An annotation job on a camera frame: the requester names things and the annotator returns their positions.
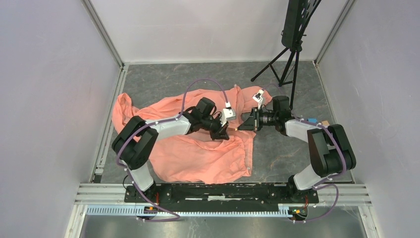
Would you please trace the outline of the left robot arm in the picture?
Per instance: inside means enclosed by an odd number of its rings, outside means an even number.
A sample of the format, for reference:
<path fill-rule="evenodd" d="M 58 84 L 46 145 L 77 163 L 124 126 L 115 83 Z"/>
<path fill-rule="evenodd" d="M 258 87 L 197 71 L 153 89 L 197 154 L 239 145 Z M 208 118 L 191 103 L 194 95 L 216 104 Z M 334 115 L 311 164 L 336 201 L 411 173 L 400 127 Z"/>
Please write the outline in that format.
<path fill-rule="evenodd" d="M 229 121 L 236 113 L 227 102 L 225 108 L 217 112 L 215 103 L 209 98 L 201 98 L 196 106 L 173 117 L 160 120 L 145 120 L 132 117 L 112 143 L 116 162 L 122 166 L 137 189 L 137 196 L 150 202 L 156 195 L 155 181 L 148 168 L 148 160 L 156 142 L 178 135 L 188 135 L 199 130 L 208 131 L 212 140 L 228 140 Z"/>

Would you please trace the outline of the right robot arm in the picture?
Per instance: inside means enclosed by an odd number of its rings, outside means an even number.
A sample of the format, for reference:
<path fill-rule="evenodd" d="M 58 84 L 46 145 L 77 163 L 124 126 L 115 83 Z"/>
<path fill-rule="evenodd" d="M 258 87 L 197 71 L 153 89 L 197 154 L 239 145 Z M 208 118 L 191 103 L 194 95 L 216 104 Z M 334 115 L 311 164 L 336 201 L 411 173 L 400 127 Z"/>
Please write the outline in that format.
<path fill-rule="evenodd" d="M 286 184 L 286 196 L 290 201 L 301 201 L 306 193 L 319 189 L 323 182 L 356 166 L 354 152 L 342 125 L 323 125 L 295 118 L 287 96 L 273 97 L 271 110 L 263 109 L 262 91 L 257 92 L 253 99 L 258 105 L 251 109 L 250 116 L 238 126 L 238 130 L 259 131 L 264 126 L 273 126 L 281 134 L 308 144 L 310 165 L 290 176 Z"/>

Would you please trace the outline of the salmon pink jacket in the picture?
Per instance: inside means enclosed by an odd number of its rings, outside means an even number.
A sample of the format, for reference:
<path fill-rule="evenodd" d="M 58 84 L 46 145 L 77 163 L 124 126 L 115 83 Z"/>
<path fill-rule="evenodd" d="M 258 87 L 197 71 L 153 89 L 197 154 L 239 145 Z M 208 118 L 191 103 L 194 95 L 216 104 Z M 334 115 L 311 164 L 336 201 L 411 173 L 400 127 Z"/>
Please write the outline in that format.
<path fill-rule="evenodd" d="M 204 182 L 207 184 L 233 182 L 252 174 L 254 137 L 253 131 L 237 130 L 243 122 L 239 117 L 249 113 L 257 102 L 253 95 L 261 90 L 258 86 L 240 88 L 235 86 L 221 91 L 197 89 L 186 96 L 166 97 L 148 107 L 133 106 L 126 93 L 117 97 L 112 112 L 112 123 L 117 132 L 133 116 L 143 119 L 163 119 L 180 112 L 182 100 L 185 107 L 195 106 L 206 97 L 215 102 L 218 110 L 225 106 L 227 98 L 237 114 L 229 122 L 229 140 L 211 140 L 207 131 L 200 130 L 189 135 L 172 136 L 156 142 L 149 161 L 156 175 L 165 182 Z"/>

